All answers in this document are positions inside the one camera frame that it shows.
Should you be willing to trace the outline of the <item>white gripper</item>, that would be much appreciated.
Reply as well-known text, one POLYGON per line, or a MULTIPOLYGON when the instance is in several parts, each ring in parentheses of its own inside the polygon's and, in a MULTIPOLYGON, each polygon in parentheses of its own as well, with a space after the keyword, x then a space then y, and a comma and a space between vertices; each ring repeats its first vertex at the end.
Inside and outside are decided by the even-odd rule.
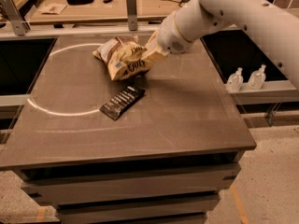
POLYGON ((177 10, 167 16, 145 45, 141 60, 154 65, 171 53, 184 53, 199 36, 199 14, 177 10))

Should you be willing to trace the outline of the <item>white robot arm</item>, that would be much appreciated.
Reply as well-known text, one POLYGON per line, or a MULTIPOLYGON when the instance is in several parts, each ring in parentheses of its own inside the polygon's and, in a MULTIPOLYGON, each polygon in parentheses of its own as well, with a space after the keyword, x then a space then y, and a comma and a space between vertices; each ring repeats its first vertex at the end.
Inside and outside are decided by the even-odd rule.
POLYGON ((146 44, 156 62, 195 39, 236 25, 299 89, 299 18, 267 0, 190 0, 168 15, 146 44))

